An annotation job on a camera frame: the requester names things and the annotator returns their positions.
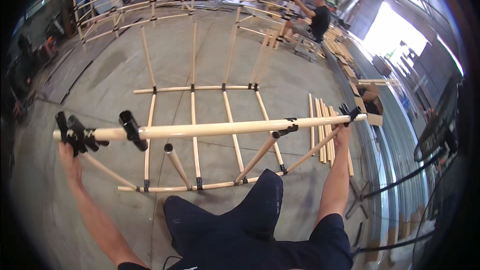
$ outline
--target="floor stain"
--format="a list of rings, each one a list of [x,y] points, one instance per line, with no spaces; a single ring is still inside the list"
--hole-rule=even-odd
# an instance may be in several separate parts
[[[111,73],[126,60],[127,57],[125,56],[125,53],[123,51],[114,52],[102,63],[102,65],[100,66],[100,70],[98,71],[90,87],[88,87],[88,90],[92,90],[97,87],[99,83],[109,77],[109,75],[111,75]]]

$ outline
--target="metal stand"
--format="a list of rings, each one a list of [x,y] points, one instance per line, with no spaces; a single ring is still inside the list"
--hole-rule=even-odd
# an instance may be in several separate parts
[[[378,189],[378,190],[375,190],[375,191],[372,191],[372,192],[369,192],[369,187],[368,187],[370,185],[369,183],[366,183],[365,186],[363,187],[363,189],[360,190],[358,185],[354,181],[352,181],[352,179],[350,179],[350,186],[352,187],[353,194],[355,195],[355,201],[353,201],[353,204],[350,206],[350,208],[346,212],[345,219],[349,219],[359,207],[362,209],[363,214],[365,215],[365,218],[368,219],[367,209],[363,205],[365,203],[364,202],[365,199],[369,199],[370,197],[373,197],[373,196],[378,195],[382,192],[385,192],[389,189],[392,189],[392,188],[398,186],[399,184],[401,184],[403,182],[406,182],[407,180],[409,180],[413,177],[416,177],[417,175],[422,173],[422,171],[424,169],[426,169],[428,166],[432,165],[441,156],[443,156],[445,154],[445,152],[446,152],[446,149],[442,148],[434,157],[432,157],[428,162],[423,164],[423,166],[421,166],[417,170],[411,172],[409,175],[403,177],[402,179],[397,180],[394,183],[391,183],[391,184],[389,184],[389,185],[387,185],[387,186],[385,186],[381,189]]]

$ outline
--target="shorts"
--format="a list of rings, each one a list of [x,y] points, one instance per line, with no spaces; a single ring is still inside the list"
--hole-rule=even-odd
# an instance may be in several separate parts
[[[299,35],[309,38],[310,40],[315,41],[315,36],[312,33],[312,29],[310,28],[310,25],[308,24],[292,23],[292,32],[294,34],[297,33]]]

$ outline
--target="pipe end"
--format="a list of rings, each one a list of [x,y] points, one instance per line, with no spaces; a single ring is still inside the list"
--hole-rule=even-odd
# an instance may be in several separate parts
[[[165,146],[163,147],[163,150],[166,153],[171,153],[173,151],[173,145],[170,143],[166,143]]]
[[[272,138],[278,140],[281,137],[281,134],[278,131],[272,132]]]

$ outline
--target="concrete floor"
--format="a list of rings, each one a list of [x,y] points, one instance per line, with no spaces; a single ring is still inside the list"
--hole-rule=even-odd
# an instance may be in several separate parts
[[[196,11],[196,85],[220,85],[226,63],[234,13]],[[189,85],[192,31],[188,19],[161,21],[156,28],[146,25],[151,63],[158,87]],[[246,85],[260,49],[261,36],[249,32],[237,35],[228,84]],[[129,109],[141,125],[146,125],[151,95],[134,95],[133,90],[150,88],[140,27],[134,26],[113,41],[80,76],[64,105],[37,101],[27,127],[19,129],[16,165],[10,182],[11,193],[27,234],[41,256],[53,269],[114,269],[86,231],[81,214],[65,182],[52,131],[59,110],[74,114],[87,127],[118,127],[118,115]],[[330,70],[323,60],[309,63],[292,53],[293,45],[282,44],[274,51],[262,78],[260,93],[270,119],[309,117],[308,93],[338,107],[344,102]],[[234,121],[263,120],[260,106],[251,90],[227,92]],[[196,92],[197,123],[227,122],[221,91]],[[159,93],[154,125],[190,124],[190,92]],[[246,165],[268,136],[267,132],[238,135]],[[350,144],[355,179],[361,182],[361,146],[352,133]],[[230,135],[200,137],[199,153],[203,183],[233,180],[239,170]],[[156,139],[151,144],[151,186],[181,186],[182,181],[165,159],[163,145],[171,142],[190,182],[195,182],[193,146],[189,138]],[[286,166],[310,149],[310,129],[288,134],[278,141]],[[129,142],[111,142],[92,155],[108,168],[137,185],[143,185],[144,153]],[[83,183],[97,205],[116,223],[134,252],[151,268],[162,267],[165,258],[177,255],[171,248],[161,199],[172,193],[139,194],[120,192],[117,183],[85,161]],[[249,177],[265,168],[278,171],[273,150],[255,166]],[[312,157],[283,178],[284,197],[275,229],[277,240],[305,240],[316,219],[321,192],[329,171]],[[209,212],[225,213],[235,207],[252,184],[201,192],[176,193]],[[345,230],[354,242],[358,225],[365,221],[360,209]]]

